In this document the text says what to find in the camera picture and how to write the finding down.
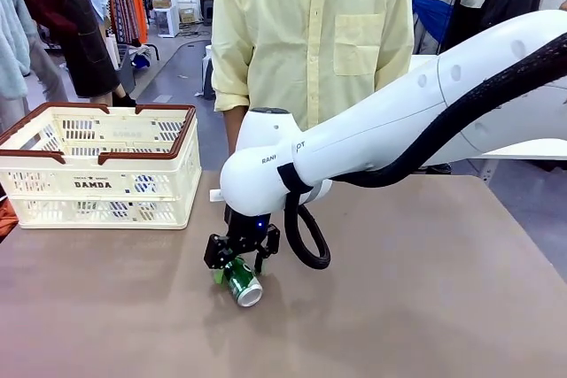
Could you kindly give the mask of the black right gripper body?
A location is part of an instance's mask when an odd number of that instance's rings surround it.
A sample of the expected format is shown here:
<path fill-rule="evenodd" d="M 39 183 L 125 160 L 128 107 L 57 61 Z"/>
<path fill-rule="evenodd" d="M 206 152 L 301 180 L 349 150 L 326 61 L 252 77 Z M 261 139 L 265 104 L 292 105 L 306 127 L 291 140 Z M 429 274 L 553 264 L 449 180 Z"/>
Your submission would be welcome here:
<path fill-rule="evenodd" d="M 249 217 L 225 206 L 226 235 L 209 236 L 204 261 L 209 269 L 219 269 L 241 254 L 265 250 L 279 251 L 280 230 L 270 223 L 271 215 Z"/>

